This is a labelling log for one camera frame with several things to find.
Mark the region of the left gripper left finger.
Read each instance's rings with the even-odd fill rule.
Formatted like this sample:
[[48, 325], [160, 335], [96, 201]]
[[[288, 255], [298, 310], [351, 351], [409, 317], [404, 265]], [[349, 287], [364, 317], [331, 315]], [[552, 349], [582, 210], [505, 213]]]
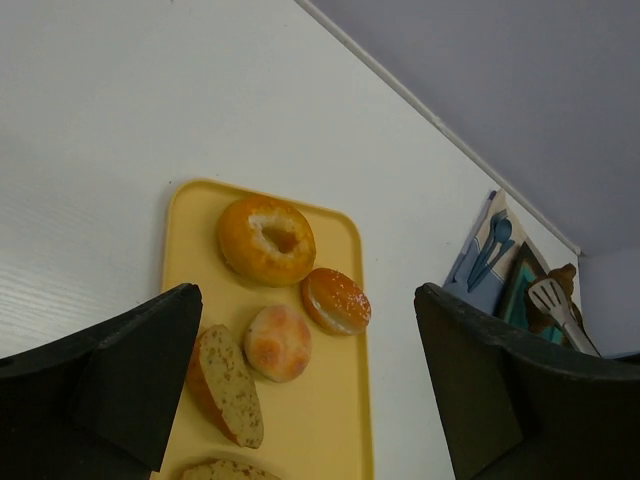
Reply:
[[198, 333], [184, 283], [1, 361], [4, 479], [147, 479], [160, 470]]

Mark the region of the metal tongs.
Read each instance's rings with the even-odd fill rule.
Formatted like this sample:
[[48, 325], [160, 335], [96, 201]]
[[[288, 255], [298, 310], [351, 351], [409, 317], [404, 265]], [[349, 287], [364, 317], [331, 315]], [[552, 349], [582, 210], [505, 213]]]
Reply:
[[572, 347], [584, 354], [599, 357], [600, 354], [580, 328], [573, 315], [571, 304], [561, 285], [553, 278], [545, 278], [529, 287], [528, 295], [534, 306], [550, 315]]

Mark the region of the round white bread roll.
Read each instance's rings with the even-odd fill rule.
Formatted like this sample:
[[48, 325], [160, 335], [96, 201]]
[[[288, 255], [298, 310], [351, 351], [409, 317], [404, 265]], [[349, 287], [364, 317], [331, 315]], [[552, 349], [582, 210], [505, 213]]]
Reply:
[[312, 355], [312, 336], [303, 316], [286, 305], [263, 308], [243, 340], [249, 365], [276, 383], [298, 378]]

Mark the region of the chocolate croissant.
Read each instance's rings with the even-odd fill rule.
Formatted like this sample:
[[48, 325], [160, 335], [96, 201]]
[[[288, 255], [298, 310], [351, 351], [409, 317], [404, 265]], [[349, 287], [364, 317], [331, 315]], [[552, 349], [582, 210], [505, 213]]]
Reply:
[[[572, 313], [582, 331], [585, 331], [583, 318], [578, 306], [573, 302], [572, 296], [574, 293], [574, 278], [577, 274], [576, 267], [567, 263], [561, 268], [550, 270], [546, 276], [538, 277], [532, 285], [536, 285], [545, 278], [553, 278], [561, 286], [567, 299], [570, 302]], [[553, 325], [553, 318], [549, 315], [544, 315], [536, 306], [532, 303], [529, 296], [529, 288], [525, 290], [524, 300], [527, 312], [528, 330], [536, 335], [540, 335], [546, 328]]]

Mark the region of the seeded bread slice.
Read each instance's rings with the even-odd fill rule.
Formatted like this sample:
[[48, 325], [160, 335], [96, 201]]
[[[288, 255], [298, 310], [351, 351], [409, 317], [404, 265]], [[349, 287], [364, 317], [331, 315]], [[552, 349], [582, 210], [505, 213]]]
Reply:
[[264, 422], [253, 376], [230, 330], [213, 325], [197, 337], [186, 384], [204, 416], [228, 440], [257, 449]]
[[280, 480], [262, 468], [227, 459], [214, 459], [186, 468], [180, 480]]

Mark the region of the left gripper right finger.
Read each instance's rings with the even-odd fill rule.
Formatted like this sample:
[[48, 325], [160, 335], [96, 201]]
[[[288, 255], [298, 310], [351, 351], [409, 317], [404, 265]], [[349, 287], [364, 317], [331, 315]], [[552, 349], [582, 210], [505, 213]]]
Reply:
[[638, 366], [553, 344], [432, 283], [414, 308], [456, 478], [638, 478]]

